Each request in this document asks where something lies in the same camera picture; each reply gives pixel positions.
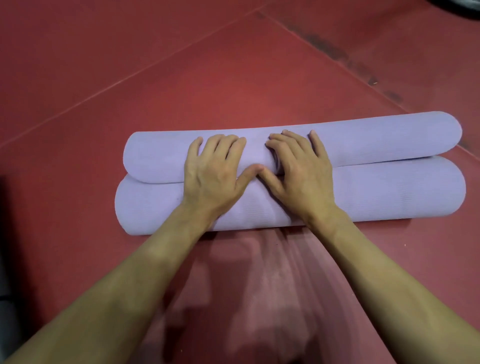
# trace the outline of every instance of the person's left hand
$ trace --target person's left hand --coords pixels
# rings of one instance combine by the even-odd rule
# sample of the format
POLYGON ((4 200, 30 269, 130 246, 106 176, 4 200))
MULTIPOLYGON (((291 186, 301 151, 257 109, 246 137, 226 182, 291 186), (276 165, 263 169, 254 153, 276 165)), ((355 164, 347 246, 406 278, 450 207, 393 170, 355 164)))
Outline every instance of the person's left hand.
POLYGON ((237 178, 237 168, 247 140, 236 135, 208 138, 198 155, 202 137, 193 141, 185 162, 182 205, 206 218, 209 226, 226 213, 243 195, 245 188, 263 170, 252 164, 237 178))

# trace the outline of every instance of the grout line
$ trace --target grout line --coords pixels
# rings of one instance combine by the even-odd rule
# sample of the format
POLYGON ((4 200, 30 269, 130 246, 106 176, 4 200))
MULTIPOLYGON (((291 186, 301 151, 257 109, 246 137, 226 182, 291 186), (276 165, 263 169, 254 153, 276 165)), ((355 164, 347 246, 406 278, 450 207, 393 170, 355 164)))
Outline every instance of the grout line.
POLYGON ((161 58, 161 59, 159 59, 159 60, 157 60, 157 61, 149 64, 148 66, 146 66, 146 67, 144 67, 144 68, 142 68, 142 69, 140 69, 140 70, 138 70, 138 71, 136 71, 136 72, 134 72, 134 73, 126 76, 126 77, 124 77, 124 78, 121 79, 120 81, 117 81, 117 82, 111 84, 110 86, 107 86, 106 88, 104 88, 104 89, 102 89, 102 90, 100 90, 100 91, 98 91, 98 92, 90 95, 89 97, 83 99, 82 101, 77 102, 76 104, 74 104, 74 105, 66 108, 65 110, 60 111, 59 113, 57 113, 57 114, 55 114, 55 115, 53 115, 53 116, 50 116, 50 117, 44 119, 43 121, 39 122, 38 124, 36 124, 36 125, 28 128, 28 129, 24 130, 23 132, 20 132, 19 134, 17 134, 16 136, 13 136, 12 138, 7 139, 6 141, 0 143, 0 149, 3 148, 3 147, 5 147, 6 145, 8 145, 8 144, 10 144, 10 143, 12 143, 12 142, 14 142, 14 141, 16 141, 16 140, 22 138, 23 136, 27 135, 27 134, 30 133, 31 131, 33 131, 33 130, 35 130, 35 129, 37 129, 37 128, 43 126, 43 125, 45 125, 45 124, 48 123, 49 121, 52 121, 53 119, 56 119, 56 118, 60 117, 60 116, 63 115, 63 114, 66 114, 66 113, 69 112, 70 110, 72 110, 72 109, 80 106, 81 104, 87 102, 88 100, 93 99, 94 97, 97 97, 98 95, 100 95, 100 94, 102 94, 102 93, 110 90, 111 88, 114 88, 115 86, 121 84, 122 82, 127 81, 128 79, 130 79, 130 78, 132 78, 132 77, 135 77, 136 75, 138 75, 138 74, 140 74, 140 73, 142 73, 142 72, 144 72, 144 71, 146 71, 146 70, 148 70, 148 69, 150 69, 150 68, 152 68, 152 67, 155 67, 155 66, 158 65, 159 63, 165 61, 166 59, 174 56, 174 55, 177 54, 177 53, 182 52, 183 50, 187 49, 188 47, 191 47, 192 45, 203 41, 204 39, 210 37, 211 35, 215 34, 216 32, 219 32, 219 31, 221 31, 221 30, 229 27, 230 25, 232 25, 232 24, 240 21, 241 19, 243 19, 243 18, 245 18, 245 17, 247 17, 247 16, 249 16, 249 15, 255 13, 255 12, 259 12, 261 8, 267 6, 267 5, 269 5, 269 4, 271 4, 272 2, 275 2, 275 1, 276 1, 276 0, 267 1, 265 4, 259 6, 258 8, 255 8, 255 9, 253 9, 253 10, 250 10, 249 12, 246 12, 246 13, 243 14, 242 16, 240 16, 240 17, 238 17, 238 18, 236 18, 236 19, 234 19, 234 20, 231 20, 230 22, 228 22, 228 23, 220 26, 219 28, 217 28, 217 29, 215 29, 215 30, 213 30, 213 31, 211 31, 211 32, 209 32, 209 33, 206 33, 205 35, 203 35, 203 36, 201 36, 200 38, 192 41, 191 43, 187 44, 186 46, 184 46, 184 47, 182 47, 182 48, 174 51, 173 53, 170 53, 170 54, 168 54, 167 56, 165 56, 165 57, 163 57, 163 58, 161 58))
MULTIPOLYGON (((345 67, 344 65, 342 65, 340 62, 337 62, 333 59, 331 59, 330 57, 328 57, 326 54, 324 54, 323 52, 319 51, 317 48, 315 48, 310 42, 308 42, 307 40, 303 39, 300 35, 298 35, 297 33, 295 33, 294 31, 291 31, 290 29, 288 29, 283 23, 281 23, 279 20, 271 17, 269 14, 266 14, 264 13, 263 11, 260 10, 260 13, 265 16, 265 18, 267 18, 268 20, 270 20, 271 22, 275 23, 276 25, 280 26, 282 29, 284 29, 285 31, 287 31, 288 33, 290 33, 292 36, 294 36, 295 38, 297 38, 298 40, 300 40, 301 42, 305 43, 306 45, 308 45, 310 48, 314 49, 318 54, 320 54, 321 56, 327 58, 329 61, 331 61, 332 63, 336 64, 337 67, 339 67, 340 69, 342 69, 342 71, 344 72, 347 72, 348 74, 350 74, 355 80, 357 80, 357 82, 361 82, 362 85, 364 86, 367 86, 369 89, 373 90, 375 93, 377 93, 378 95, 380 95, 381 98, 387 100, 388 102, 390 102, 392 105, 396 106, 398 109, 404 111, 405 113, 407 114, 412 114, 414 112, 412 111, 409 111, 407 108, 405 108, 404 106, 402 105, 399 105, 397 104, 396 102, 394 102, 393 100, 391 100, 390 98, 388 98, 387 96, 385 96, 382 92, 380 92, 380 90, 376 87, 372 87, 370 86, 368 83, 366 83, 365 81, 363 81, 361 78, 359 78, 355 73, 351 72, 347 67, 345 67)), ((465 149, 463 146, 461 146, 460 144, 457 144, 456 145, 458 148, 462 149, 464 152, 466 152, 467 154, 469 154, 470 156, 472 156, 474 159, 480 161, 480 157, 476 156, 475 154, 473 154, 472 152, 470 152, 469 150, 465 149)))

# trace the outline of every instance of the bare skin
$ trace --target bare skin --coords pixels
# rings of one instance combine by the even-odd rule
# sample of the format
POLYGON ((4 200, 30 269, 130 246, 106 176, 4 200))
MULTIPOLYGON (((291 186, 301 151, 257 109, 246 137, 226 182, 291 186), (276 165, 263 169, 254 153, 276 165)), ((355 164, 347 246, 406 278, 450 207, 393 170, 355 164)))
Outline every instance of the bare skin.
POLYGON ((6 363, 121 364, 138 347, 171 278, 199 237, 257 174, 303 219, 347 277, 398 363, 480 363, 480 334, 371 243, 335 204, 332 166, 315 133, 270 135, 285 170, 262 165, 238 178, 245 138, 201 138, 185 162, 183 201, 122 264, 61 312, 6 363))

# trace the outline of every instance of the yoga mat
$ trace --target yoga mat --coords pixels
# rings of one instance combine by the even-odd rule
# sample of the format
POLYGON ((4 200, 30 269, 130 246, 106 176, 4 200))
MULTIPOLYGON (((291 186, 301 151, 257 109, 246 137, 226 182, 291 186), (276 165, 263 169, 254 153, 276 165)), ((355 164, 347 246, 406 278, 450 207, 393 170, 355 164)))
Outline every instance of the yoga mat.
MULTIPOLYGON (((353 221, 449 215, 465 198, 465 180, 442 157, 334 168, 335 201, 353 221)), ((178 206, 183 183, 148 184, 127 175, 115 196, 120 225, 130 235, 152 234, 178 206)), ((257 179, 211 230, 302 225, 257 179)))
POLYGON ((204 138, 202 151, 208 137, 235 134, 247 138, 238 175, 253 163, 278 173, 280 165, 264 144, 270 133, 283 129, 303 136, 314 129, 334 167, 434 156, 453 148, 462 135, 458 121, 439 111, 267 128, 137 132, 127 141, 123 164, 142 182, 183 182, 183 164, 195 138, 204 138))

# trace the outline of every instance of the red floor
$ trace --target red floor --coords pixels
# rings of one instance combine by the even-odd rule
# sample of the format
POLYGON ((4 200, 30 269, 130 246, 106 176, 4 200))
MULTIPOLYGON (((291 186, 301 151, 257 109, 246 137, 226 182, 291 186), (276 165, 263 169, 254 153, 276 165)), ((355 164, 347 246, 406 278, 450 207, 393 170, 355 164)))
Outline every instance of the red floor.
MULTIPOLYGON (((113 206, 134 131, 439 109, 480 155, 480 23, 423 0, 31 3, 0 3, 0 171, 36 327, 144 240, 113 206)), ((359 226, 480 328, 480 162, 459 147, 446 156, 467 180, 458 212, 359 226)), ((165 306, 135 362, 393 362, 305 229, 208 234, 165 306)))

